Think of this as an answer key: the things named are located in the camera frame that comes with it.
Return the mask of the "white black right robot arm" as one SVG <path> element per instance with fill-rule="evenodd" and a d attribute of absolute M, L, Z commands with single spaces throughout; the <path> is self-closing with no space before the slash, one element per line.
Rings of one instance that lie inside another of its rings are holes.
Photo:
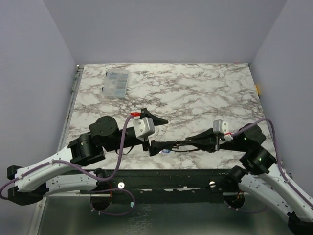
<path fill-rule="evenodd" d="M 266 140 L 256 123 L 238 132 L 229 132 L 227 122 L 217 120 L 214 127 L 187 137 L 187 144 L 207 152 L 220 149 L 243 152 L 242 166 L 227 172 L 223 185 L 229 191 L 241 190 L 272 208 L 287 221 L 295 235 L 313 233 L 313 199 L 284 171 L 277 157 L 261 145 Z"/>

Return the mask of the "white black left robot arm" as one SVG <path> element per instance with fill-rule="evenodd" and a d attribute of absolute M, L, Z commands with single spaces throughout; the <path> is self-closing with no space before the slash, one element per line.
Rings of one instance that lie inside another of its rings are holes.
<path fill-rule="evenodd" d="M 100 117 L 89 125 L 89 132 L 81 134 L 56 154 L 30 166 L 10 166 L 7 169 L 9 182 L 1 190 L 10 184 L 13 187 L 1 199 L 21 206 L 31 205 L 63 189 L 78 190 L 78 184 L 83 186 L 83 190 L 93 189 L 103 193 L 107 190 L 108 181 L 115 177 L 120 168 L 123 149 L 142 145 L 144 151 L 149 151 L 148 137 L 155 132 L 156 126 L 165 124 L 168 124 L 167 120 L 151 114 L 146 108 L 132 112 L 124 122 L 123 129 L 119 129 L 113 117 Z M 103 178 L 84 170 L 84 167 L 104 160 L 105 152 L 111 151 L 118 153 L 118 158 L 109 177 Z M 84 177 L 78 184 L 71 181 L 67 186 L 61 185 L 58 177 L 72 169 L 82 172 Z"/>

